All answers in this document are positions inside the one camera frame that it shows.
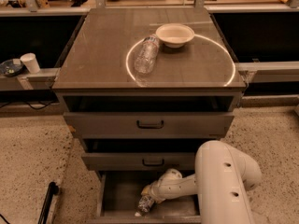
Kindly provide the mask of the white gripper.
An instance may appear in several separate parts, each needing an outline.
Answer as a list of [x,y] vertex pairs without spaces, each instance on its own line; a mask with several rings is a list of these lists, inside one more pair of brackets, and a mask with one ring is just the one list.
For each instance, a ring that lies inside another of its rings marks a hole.
[[158,182],[154,181],[150,185],[144,187],[141,191],[141,196],[149,195],[156,203],[162,203],[164,197],[159,191]]

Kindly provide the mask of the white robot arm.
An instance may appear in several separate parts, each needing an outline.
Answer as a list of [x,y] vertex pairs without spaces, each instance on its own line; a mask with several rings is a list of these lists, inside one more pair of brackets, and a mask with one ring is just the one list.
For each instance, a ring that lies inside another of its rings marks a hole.
[[136,215],[156,203],[195,195],[202,224],[255,224],[247,192],[262,181],[256,160],[222,141],[207,141],[195,155],[194,173],[167,170],[143,188]]

